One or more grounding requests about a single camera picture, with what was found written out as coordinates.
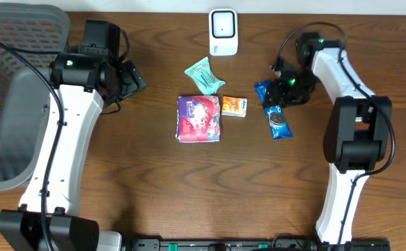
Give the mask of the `red purple pad package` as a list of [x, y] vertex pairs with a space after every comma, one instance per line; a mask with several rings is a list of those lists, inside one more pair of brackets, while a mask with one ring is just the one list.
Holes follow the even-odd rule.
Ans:
[[218, 96], [179, 96], [176, 139], [180, 143], [218, 142], [221, 108]]

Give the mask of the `orange tissue packet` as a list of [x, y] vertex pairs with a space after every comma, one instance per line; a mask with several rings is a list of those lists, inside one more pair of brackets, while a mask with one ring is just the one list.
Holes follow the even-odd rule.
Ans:
[[247, 115], [247, 99], [224, 96], [221, 114], [224, 116], [245, 117]]

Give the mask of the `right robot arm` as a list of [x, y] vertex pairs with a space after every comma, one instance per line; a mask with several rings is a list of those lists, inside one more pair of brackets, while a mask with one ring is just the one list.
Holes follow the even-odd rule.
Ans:
[[325, 250], [351, 250], [352, 222], [364, 184], [382, 171], [375, 166], [386, 150], [396, 148], [392, 103], [360, 80], [341, 41], [308, 32], [295, 45], [300, 67], [277, 57], [272, 68], [277, 79], [257, 84], [256, 91], [275, 138], [283, 136], [283, 108], [307, 103], [317, 83], [327, 91], [333, 107], [322, 147], [329, 182], [315, 224], [316, 241]]

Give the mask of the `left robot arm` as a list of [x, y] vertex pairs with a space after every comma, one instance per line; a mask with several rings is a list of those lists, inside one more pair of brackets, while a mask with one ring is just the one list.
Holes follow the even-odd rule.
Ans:
[[16, 210], [0, 212], [14, 250], [129, 250], [124, 234], [80, 217], [80, 187], [93, 128], [103, 109], [146, 87], [122, 56], [61, 53], [51, 63], [49, 116], [31, 181]]

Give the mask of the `green wipes packet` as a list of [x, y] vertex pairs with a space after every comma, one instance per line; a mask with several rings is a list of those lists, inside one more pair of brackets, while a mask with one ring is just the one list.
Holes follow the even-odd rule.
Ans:
[[215, 94], [225, 84], [224, 80], [218, 79], [212, 72], [207, 56], [186, 69], [185, 74], [193, 79], [195, 85], [205, 96]]

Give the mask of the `blue oreo cookie pack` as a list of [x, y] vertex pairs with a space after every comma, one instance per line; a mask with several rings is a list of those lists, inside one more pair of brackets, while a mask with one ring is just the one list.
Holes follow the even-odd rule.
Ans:
[[271, 81], [265, 80], [254, 85], [255, 91], [260, 98], [263, 106], [266, 119], [270, 126], [270, 131], [273, 139], [293, 138], [292, 132], [287, 124], [286, 118], [283, 113], [283, 109], [280, 105], [265, 106], [265, 101], [269, 98], [266, 97], [267, 87], [271, 84]]

